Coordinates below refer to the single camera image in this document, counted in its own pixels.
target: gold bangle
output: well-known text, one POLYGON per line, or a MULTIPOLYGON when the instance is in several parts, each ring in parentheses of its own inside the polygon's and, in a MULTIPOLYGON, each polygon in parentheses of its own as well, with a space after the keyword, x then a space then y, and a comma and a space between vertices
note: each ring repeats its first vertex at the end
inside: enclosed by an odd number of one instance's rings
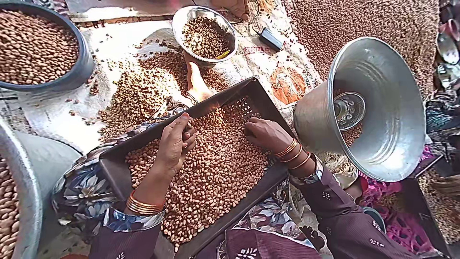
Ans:
POLYGON ((146 209, 146 208, 141 208, 135 204, 133 204, 130 200, 126 203, 126 206, 133 212, 136 212, 138 214, 141 214, 141 215, 153 215, 153 214, 157 214, 159 212, 162 211, 162 208, 150 208, 150 209, 146 209))
POLYGON ((291 158, 291 159, 289 159, 289 160, 282 160, 282 159, 280 159, 280 161, 283 162, 283 163, 287 163, 287 162, 289 162, 289 161, 292 161, 292 160, 296 159, 296 157, 298 157, 298 156, 300 155, 300 153, 302 153, 302 145, 300 145, 300 150, 299 150, 299 152, 297 153, 297 155, 295 155, 295 157, 293 157, 293 158, 291 158))
POLYGON ((305 159, 305 160, 304 160, 302 163, 300 163, 298 166, 293 167, 293 168, 289 168, 289 169, 293 170, 293 169, 299 168, 300 166, 302 166, 303 164, 305 164, 305 163, 310 159, 310 156, 311 156, 311 153, 308 152, 307 159, 305 159))
POLYGON ((139 213, 141 215, 152 215, 152 214, 159 213, 163 210, 166 200, 164 200, 163 204, 161 205, 152 205, 152 204, 147 204, 147 203, 143 203, 143 202, 136 200, 133 194, 134 194, 134 191, 131 192, 131 194, 128 197, 128 200, 126 201, 126 206, 131 211, 139 213))
POLYGON ((291 152, 295 148, 296 145, 297 145, 297 141, 293 138, 291 145, 289 145, 283 152, 275 154, 275 156, 279 158, 285 156, 287 153, 291 152))

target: metal bowl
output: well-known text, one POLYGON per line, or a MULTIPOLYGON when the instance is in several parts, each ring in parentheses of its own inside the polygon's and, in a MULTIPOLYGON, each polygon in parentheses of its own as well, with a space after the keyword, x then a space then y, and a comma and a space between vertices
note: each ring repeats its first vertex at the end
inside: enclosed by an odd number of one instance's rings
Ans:
POLYGON ((27 152, 2 118, 0 118, 0 153, 8 162, 20 201, 21 219, 13 258, 35 258, 43 217, 40 187, 32 164, 27 159, 27 152))
POLYGON ((184 8, 179 9, 172 19, 172 32, 174 33, 174 37, 176 38, 177 43, 188 53, 190 56, 194 57, 195 59, 202 61, 208 64, 216 64, 219 62, 224 62, 229 60, 233 55, 235 55, 236 50, 238 49, 238 40, 236 38, 236 31, 233 26, 229 23, 227 19, 225 19, 222 15, 218 12, 211 10, 206 7, 202 6, 187 6, 184 8), (230 35, 230 53, 223 59, 206 59, 202 58, 195 53, 193 53, 189 48, 184 45, 184 34, 182 33, 182 29, 184 28, 185 24, 197 18, 198 16, 206 17, 208 19, 212 19, 219 24, 219 26, 226 31, 227 34, 230 35))
POLYGON ((88 80, 94 69, 94 61, 85 38, 68 18, 48 8, 27 2, 0 0, 0 9, 22 11, 24 14, 46 18, 71 31, 78 41, 78 59, 65 75, 42 84, 19 85, 0 81, 0 87, 21 92, 65 91, 77 89, 88 80))
POLYGON ((436 48, 446 63, 455 65, 459 62, 460 55, 457 44, 446 32, 438 33, 436 48))
POLYGON ((298 101, 294 126, 312 151, 345 154, 361 172, 384 182, 406 178, 425 143, 425 113, 412 71, 398 52, 372 37, 339 51, 328 80, 298 101), (362 134, 350 148, 335 117, 336 88, 359 93, 366 103, 362 134))

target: sleeve cuff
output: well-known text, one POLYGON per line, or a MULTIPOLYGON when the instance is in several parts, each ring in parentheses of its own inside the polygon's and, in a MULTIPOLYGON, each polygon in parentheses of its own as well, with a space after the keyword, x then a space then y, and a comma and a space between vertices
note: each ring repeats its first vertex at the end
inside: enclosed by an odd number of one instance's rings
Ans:
POLYGON ((113 232, 134 232, 148 230, 160 224, 165 216, 165 210, 155 215, 136 216, 124 214, 126 201, 113 203, 105 212, 103 225, 113 232))
POLYGON ((316 155, 314 155, 314 156, 315 156, 315 160, 316 160, 315 172, 313 174, 311 174, 310 176, 303 177, 303 178, 294 177, 289 172, 287 175, 289 177, 289 181, 292 184, 302 186, 302 185, 316 183, 316 182, 321 180, 321 176, 322 176, 322 172, 323 172, 323 165, 321 164, 320 159, 316 155))

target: sleeve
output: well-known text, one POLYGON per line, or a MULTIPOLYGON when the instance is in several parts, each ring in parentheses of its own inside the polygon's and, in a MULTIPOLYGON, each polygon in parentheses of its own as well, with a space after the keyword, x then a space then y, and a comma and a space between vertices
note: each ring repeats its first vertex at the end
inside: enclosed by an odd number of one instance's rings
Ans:
POLYGON ((89 259, 151 258, 165 211, 151 216, 124 214, 125 201, 105 213, 103 226, 91 245, 89 259))
POLYGON ((409 259, 407 249, 389 239, 379 225, 340 187, 318 157, 315 172, 306 178, 289 174, 316 215, 335 258, 409 259))

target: maroon sleeve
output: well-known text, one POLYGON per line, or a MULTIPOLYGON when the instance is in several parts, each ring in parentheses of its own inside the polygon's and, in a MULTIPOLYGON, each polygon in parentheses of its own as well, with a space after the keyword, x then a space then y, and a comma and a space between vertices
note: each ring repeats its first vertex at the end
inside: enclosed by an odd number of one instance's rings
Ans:
POLYGON ((305 197, 315 213, 318 229, 326 236, 335 258, 409 259, 416 258, 407 249, 388 238, 378 224, 339 186, 335 178, 317 159, 319 181, 308 184, 303 179, 291 183, 305 197))
POLYGON ((101 227, 91 245, 89 259, 151 258, 159 232, 160 225, 135 232, 114 232, 101 227))

